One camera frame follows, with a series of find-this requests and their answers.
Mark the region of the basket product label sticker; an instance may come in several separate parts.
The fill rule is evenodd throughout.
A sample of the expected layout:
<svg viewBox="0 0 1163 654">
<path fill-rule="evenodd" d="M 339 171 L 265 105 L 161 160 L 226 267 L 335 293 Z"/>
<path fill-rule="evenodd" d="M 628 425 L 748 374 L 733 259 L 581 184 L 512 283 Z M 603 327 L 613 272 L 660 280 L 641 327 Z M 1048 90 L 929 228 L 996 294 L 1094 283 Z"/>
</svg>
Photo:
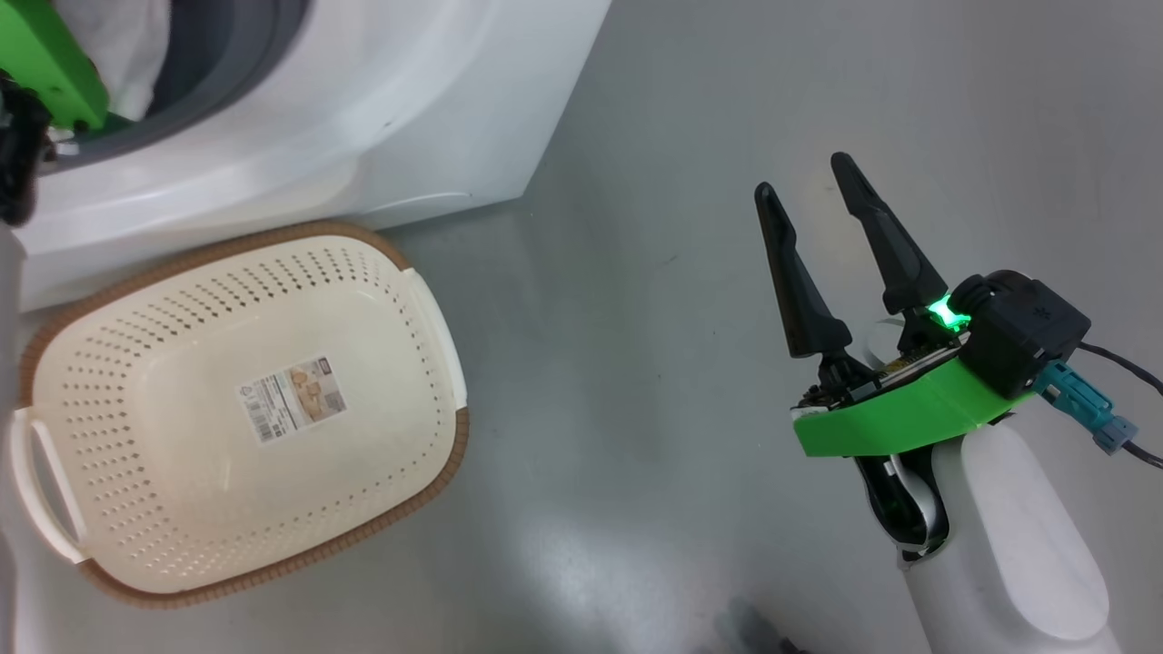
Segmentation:
<svg viewBox="0 0 1163 654">
<path fill-rule="evenodd" d="M 348 401 L 327 356 L 304 360 L 235 389 L 261 445 L 345 413 Z"/>
</svg>

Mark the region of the grey rubber door seal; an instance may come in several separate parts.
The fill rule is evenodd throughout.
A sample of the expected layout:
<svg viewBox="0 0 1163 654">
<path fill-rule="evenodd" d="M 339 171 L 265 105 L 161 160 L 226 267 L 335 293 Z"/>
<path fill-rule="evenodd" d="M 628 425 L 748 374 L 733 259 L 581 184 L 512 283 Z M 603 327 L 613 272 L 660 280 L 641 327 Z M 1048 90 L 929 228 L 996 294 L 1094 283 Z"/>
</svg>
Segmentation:
<svg viewBox="0 0 1163 654">
<path fill-rule="evenodd" d="M 110 118 L 80 135 L 79 152 L 62 154 L 50 173 L 138 152 L 233 106 L 287 56 L 312 0 L 169 0 L 169 47 L 145 116 Z"/>
</svg>

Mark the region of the white cloth garment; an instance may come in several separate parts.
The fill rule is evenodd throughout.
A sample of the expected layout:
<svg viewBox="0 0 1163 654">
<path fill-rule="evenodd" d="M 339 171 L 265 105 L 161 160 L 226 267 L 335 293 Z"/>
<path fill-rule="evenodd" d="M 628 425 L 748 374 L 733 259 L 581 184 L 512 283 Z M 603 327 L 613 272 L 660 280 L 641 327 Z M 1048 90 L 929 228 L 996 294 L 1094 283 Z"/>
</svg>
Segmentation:
<svg viewBox="0 0 1163 654">
<path fill-rule="evenodd" d="M 53 0 L 98 70 L 109 111 L 131 123 L 147 118 L 169 54 L 172 0 Z"/>
</svg>

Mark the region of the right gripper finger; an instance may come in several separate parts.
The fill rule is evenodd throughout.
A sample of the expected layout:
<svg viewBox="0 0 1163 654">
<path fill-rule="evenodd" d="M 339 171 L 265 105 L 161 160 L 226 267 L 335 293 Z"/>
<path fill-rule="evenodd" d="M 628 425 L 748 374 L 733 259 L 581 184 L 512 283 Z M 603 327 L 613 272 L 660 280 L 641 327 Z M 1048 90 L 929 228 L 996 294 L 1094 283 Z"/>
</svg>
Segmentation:
<svg viewBox="0 0 1163 654">
<path fill-rule="evenodd" d="M 884 282 L 883 303 L 890 315 L 928 310 L 941 301 L 948 285 L 889 202 L 868 182 L 851 154 L 834 152 L 832 175 L 848 213 L 859 220 Z"/>
<path fill-rule="evenodd" d="M 797 250 L 797 233 L 771 183 L 752 191 L 772 285 L 780 306 L 782 330 L 793 358 L 844 351 L 851 332 L 828 310 Z"/>
</svg>

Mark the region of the white front-load washing machine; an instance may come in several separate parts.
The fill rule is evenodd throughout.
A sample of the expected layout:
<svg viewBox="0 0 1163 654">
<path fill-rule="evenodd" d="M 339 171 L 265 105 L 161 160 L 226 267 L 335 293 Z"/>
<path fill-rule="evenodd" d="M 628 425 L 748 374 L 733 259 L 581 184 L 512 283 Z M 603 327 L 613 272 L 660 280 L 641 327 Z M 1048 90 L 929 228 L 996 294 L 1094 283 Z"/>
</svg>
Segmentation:
<svg viewBox="0 0 1163 654">
<path fill-rule="evenodd" d="M 312 0 L 273 73 L 204 123 L 62 173 L 49 169 L 95 130 L 53 129 L 57 157 L 16 229 L 17 307 L 74 301 L 162 258 L 291 223 L 370 214 L 393 226 L 523 194 L 608 10 Z"/>
</svg>

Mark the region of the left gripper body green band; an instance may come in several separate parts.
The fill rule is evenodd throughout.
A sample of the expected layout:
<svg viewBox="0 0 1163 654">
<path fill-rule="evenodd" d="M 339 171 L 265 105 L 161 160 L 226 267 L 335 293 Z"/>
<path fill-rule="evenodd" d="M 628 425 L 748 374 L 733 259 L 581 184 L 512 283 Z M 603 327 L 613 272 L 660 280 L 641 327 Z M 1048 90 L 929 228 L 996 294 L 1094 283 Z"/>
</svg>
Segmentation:
<svg viewBox="0 0 1163 654">
<path fill-rule="evenodd" d="M 0 223 L 33 216 L 51 128 L 100 130 L 109 95 L 50 0 L 0 0 Z"/>
</svg>

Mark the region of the cream perforated laundry basket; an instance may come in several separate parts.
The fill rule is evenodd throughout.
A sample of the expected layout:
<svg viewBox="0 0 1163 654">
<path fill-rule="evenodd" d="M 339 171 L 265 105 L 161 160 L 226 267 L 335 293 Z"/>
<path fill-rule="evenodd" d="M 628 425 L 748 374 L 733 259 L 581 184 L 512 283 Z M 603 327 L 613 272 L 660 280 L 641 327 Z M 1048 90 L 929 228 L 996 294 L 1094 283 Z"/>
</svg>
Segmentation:
<svg viewBox="0 0 1163 654">
<path fill-rule="evenodd" d="M 348 410 L 261 445 L 235 389 L 316 356 Z M 43 324 L 17 372 L 17 502 L 47 547 L 135 606 L 192 606 L 329 559 L 435 500 L 468 450 L 461 357 L 431 290 L 352 223 L 135 273 Z"/>
</svg>

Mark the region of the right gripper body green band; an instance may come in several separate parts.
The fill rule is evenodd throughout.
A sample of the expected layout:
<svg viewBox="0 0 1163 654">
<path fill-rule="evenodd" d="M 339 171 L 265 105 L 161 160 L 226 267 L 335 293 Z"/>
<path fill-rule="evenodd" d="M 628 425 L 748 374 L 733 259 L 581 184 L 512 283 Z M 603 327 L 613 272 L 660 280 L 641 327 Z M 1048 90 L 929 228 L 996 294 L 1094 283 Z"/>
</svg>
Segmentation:
<svg viewBox="0 0 1163 654">
<path fill-rule="evenodd" d="M 925 317 L 951 332 L 951 347 L 900 356 L 880 367 L 878 386 L 856 401 L 809 401 L 790 411 L 790 422 L 809 457 L 873 457 L 913 452 L 976 431 L 1028 401 L 1005 399 L 959 358 L 970 318 L 949 310 L 946 298 Z"/>
</svg>

